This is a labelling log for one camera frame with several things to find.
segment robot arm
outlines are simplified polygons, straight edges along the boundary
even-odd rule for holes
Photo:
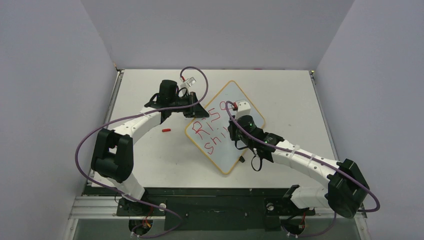
[[[195,82],[194,78],[185,80],[181,85],[181,89],[185,88],[185,92],[179,96],[177,83],[172,80],[163,80],[159,87],[159,93],[152,96],[140,113],[167,107],[183,107],[197,102],[196,93],[190,92],[190,87]],[[130,201],[133,200],[127,196],[141,199],[145,189],[132,174],[133,145],[150,129],[162,124],[174,112],[183,112],[186,118],[209,117],[209,113],[200,104],[197,104],[187,108],[144,114],[112,130],[103,128],[97,134],[91,169],[107,178],[117,189],[124,192],[125,194],[122,195],[124,198]]]
[[[290,143],[279,135],[264,132],[263,129],[255,125],[252,116],[249,115],[250,105],[248,102],[239,102],[234,105],[234,108],[236,110],[234,118],[246,132],[266,144],[287,151],[275,149],[254,141],[230,120],[228,131],[236,147],[237,141],[242,141],[246,145],[246,148],[249,148],[255,156],[259,157],[261,164],[262,160],[266,159],[272,163],[286,165],[313,178],[322,185],[321,187],[294,185],[287,191],[284,196],[285,198],[290,199],[299,209],[315,207],[332,208],[336,213],[345,218],[354,217],[367,193],[334,169],[313,161],[312,158],[320,159],[322,162],[345,172],[366,188],[369,188],[356,163],[349,159],[340,162],[317,156],[301,149],[299,145]]]

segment zip tie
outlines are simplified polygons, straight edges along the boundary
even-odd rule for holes
[[[299,146],[299,145],[294,146],[294,148],[293,148],[293,150],[291,150],[290,156],[288,158],[291,160],[293,158],[293,156],[295,155],[295,152],[299,149],[301,149],[301,146]]]
[[[312,154],[311,156],[310,156],[310,158],[309,158],[309,162],[307,163],[307,166],[309,167],[309,164],[311,164],[311,162],[312,162],[312,159],[313,158],[315,158],[315,154]]]

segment screw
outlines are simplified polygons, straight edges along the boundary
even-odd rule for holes
[[[270,202],[266,205],[266,209],[268,209],[268,211],[272,211],[274,210],[274,205]]]
[[[159,204],[159,207],[166,209],[167,205],[165,203],[161,203]]]

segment white tabletop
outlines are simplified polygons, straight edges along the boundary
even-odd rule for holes
[[[111,119],[138,113],[150,97],[159,91],[162,80],[180,82],[179,73],[180,70],[125,70]],[[280,135],[309,152],[334,159],[308,71],[205,70],[204,73],[209,80],[209,91],[202,102],[203,106],[228,81],[234,80],[264,116],[265,131]],[[184,77],[197,80],[192,91],[200,98],[205,90],[202,75],[195,70],[186,70]],[[262,170],[255,172],[251,168],[253,154],[250,151],[244,154],[246,162],[238,162],[230,174],[224,175],[185,135],[189,121],[181,113],[173,113],[162,125],[150,130],[134,145],[132,172],[141,185],[162,188],[288,188],[295,184],[319,186],[318,182],[308,176],[266,160],[263,161]],[[171,131],[162,132],[165,128]],[[98,173],[95,173],[94,179],[112,186]]]

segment gray wall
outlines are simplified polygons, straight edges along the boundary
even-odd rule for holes
[[[116,70],[79,0],[4,0],[0,74],[0,238],[61,239]]]
[[[337,153],[381,201],[375,240],[424,239],[423,13],[422,0],[356,0],[316,70]]]
[[[121,69],[318,66],[353,0],[82,0]]]

